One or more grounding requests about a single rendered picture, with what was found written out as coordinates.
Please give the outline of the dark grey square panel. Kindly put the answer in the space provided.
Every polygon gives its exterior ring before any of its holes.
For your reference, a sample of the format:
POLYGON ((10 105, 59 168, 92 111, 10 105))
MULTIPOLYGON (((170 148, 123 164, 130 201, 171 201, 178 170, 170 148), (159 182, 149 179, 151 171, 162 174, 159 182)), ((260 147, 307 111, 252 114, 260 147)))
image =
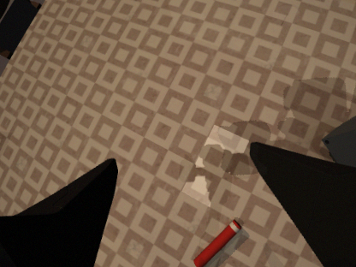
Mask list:
POLYGON ((337 163, 356 168, 356 116, 322 139, 337 163))

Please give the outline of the red peg with white band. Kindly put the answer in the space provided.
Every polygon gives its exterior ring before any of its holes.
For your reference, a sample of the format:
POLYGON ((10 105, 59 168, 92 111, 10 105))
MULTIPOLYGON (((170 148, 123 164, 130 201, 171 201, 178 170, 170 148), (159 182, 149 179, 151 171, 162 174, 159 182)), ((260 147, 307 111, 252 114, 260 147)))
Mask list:
POLYGON ((233 220, 194 260, 196 267, 204 267, 227 243, 229 243, 241 226, 233 220))

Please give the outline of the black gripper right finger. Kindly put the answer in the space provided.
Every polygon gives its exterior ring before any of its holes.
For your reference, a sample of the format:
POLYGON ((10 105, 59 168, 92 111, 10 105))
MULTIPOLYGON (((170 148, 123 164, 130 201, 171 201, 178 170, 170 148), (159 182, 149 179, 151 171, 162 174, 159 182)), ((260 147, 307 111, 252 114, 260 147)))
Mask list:
POLYGON ((356 267, 356 168, 258 142, 250 156, 323 267, 356 267))

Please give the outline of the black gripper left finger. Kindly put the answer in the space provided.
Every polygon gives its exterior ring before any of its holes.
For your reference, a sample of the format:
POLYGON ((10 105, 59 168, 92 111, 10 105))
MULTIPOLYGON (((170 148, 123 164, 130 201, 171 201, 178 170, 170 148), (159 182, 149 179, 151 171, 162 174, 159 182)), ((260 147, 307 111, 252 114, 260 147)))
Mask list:
POLYGON ((0 267, 93 267, 117 175, 108 158, 41 202, 0 217, 0 267))

